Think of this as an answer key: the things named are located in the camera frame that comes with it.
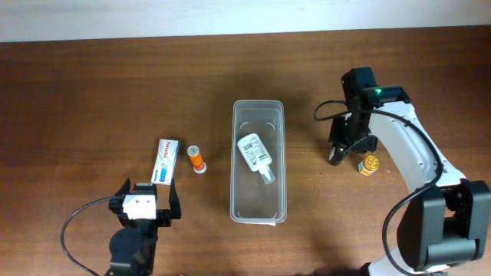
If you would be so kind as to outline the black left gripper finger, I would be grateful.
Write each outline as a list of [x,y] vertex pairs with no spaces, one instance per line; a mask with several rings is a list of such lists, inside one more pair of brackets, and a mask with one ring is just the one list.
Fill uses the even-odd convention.
[[115,197],[123,198],[130,192],[130,179],[126,178],[124,184],[114,194]]
[[174,178],[171,179],[170,184],[169,204],[171,219],[181,219],[180,200],[176,191],[176,183]]

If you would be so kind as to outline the orange tablet tube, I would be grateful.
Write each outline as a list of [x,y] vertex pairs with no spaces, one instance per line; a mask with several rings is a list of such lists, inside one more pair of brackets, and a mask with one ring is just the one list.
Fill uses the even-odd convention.
[[187,154],[193,164],[193,170],[195,173],[204,173],[207,169],[206,163],[203,161],[199,147],[196,145],[189,146],[187,148]]

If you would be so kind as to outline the white squeeze bottle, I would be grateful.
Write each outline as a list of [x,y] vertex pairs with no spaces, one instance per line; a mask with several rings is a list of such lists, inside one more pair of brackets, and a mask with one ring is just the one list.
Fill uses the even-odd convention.
[[258,172],[266,185],[275,181],[270,165],[272,157],[257,133],[250,133],[237,142],[237,147],[252,172]]

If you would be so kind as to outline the dark bottle white cap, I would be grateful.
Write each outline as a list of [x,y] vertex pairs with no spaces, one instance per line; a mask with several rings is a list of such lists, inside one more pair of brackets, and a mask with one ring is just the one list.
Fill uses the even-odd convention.
[[347,149],[341,145],[333,145],[328,162],[333,166],[339,166],[347,155]]

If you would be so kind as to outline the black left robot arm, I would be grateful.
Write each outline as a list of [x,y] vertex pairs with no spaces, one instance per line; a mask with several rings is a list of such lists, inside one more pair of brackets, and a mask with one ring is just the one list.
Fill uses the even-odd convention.
[[170,184],[168,209],[157,208],[157,186],[126,179],[109,201],[108,208],[122,225],[110,239],[107,275],[147,276],[153,273],[158,230],[170,227],[182,211],[175,181]]

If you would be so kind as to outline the white Panadol box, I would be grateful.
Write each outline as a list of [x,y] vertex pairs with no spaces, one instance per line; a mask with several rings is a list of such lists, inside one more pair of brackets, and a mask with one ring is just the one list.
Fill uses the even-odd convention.
[[177,140],[160,139],[157,157],[150,181],[152,184],[170,186],[179,153],[180,142]]

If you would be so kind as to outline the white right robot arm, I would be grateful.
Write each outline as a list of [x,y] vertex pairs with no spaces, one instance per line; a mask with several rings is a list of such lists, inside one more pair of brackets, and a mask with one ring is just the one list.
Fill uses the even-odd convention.
[[480,259],[490,216],[490,188],[470,181],[437,149],[401,87],[347,88],[345,112],[333,116],[329,161],[338,165],[370,138],[380,140],[409,190],[382,226],[386,255],[362,275],[442,275]]

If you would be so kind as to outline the clear plastic container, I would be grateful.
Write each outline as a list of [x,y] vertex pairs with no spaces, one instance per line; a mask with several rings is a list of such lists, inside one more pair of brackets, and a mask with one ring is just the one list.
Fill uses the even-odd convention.
[[[252,172],[237,142],[257,133],[272,157],[275,181]],[[238,100],[233,106],[230,217],[243,224],[277,225],[287,218],[284,106],[278,100]]]

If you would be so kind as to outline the small jar gold lid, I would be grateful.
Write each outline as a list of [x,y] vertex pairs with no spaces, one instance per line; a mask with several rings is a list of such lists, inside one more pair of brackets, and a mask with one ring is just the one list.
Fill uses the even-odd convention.
[[380,162],[375,156],[367,156],[358,164],[358,172],[364,176],[370,176],[380,167]]

